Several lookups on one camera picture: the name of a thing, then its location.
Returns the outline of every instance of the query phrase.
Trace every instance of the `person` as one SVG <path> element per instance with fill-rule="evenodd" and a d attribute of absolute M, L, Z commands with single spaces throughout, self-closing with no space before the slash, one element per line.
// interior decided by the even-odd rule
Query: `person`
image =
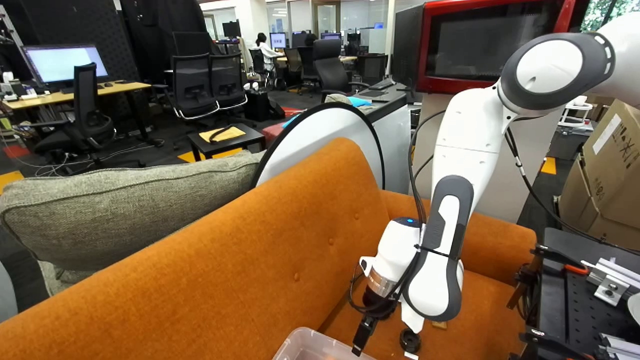
<path fill-rule="evenodd" d="M 262 56 L 264 57 L 264 68 L 272 71 L 274 68 L 273 58 L 279 58 L 282 54 L 277 53 L 270 48 L 269 44 L 267 44 L 267 35 L 264 33 L 258 33 L 258 38 L 255 40 L 255 46 L 262 51 Z"/>
<path fill-rule="evenodd" d="M 316 41 L 318 37 L 314 33 L 309 33 L 305 38 L 305 46 L 313 46 L 314 41 Z"/>

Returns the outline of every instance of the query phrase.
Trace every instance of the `green cushion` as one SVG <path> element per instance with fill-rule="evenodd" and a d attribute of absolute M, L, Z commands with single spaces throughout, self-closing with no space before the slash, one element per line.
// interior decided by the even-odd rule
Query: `green cushion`
<path fill-rule="evenodd" d="M 37 259 L 100 270 L 247 192 L 261 157 L 23 179 L 4 188 L 0 220 Z"/>

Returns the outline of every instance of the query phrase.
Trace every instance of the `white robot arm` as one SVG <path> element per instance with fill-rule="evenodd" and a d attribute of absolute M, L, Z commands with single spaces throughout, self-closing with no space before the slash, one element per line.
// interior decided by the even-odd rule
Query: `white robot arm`
<path fill-rule="evenodd" d="M 459 313 L 465 229 L 493 174 L 509 124 L 544 116 L 591 89 L 638 107 L 639 23 L 640 13 L 630 13 L 597 33 L 531 40 L 509 58 L 496 84 L 451 99 L 435 145 L 428 221 L 391 221 L 378 254 L 361 258 L 368 309 L 400 301 L 402 319 L 414 333 L 422 330 L 424 319 L 447 321 Z M 377 307 L 369 318 L 379 320 L 379 313 Z M 368 338 L 363 336 L 366 318 L 365 312 L 354 339 L 356 355 Z"/>

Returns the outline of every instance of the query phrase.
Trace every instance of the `plastic container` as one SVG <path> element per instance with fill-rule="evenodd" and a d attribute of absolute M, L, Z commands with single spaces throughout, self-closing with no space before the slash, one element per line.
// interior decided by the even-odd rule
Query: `plastic container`
<path fill-rule="evenodd" d="M 298 327 L 282 343 L 273 360 L 375 360 L 351 353 L 351 347 L 308 327 Z"/>

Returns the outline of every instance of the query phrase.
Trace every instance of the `red-framed screen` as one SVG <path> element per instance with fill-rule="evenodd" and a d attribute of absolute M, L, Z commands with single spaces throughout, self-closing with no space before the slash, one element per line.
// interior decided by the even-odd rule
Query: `red-framed screen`
<path fill-rule="evenodd" d="M 492 85 L 540 35 L 568 31 L 575 0 L 439 0 L 424 4 L 416 90 L 457 94 Z"/>

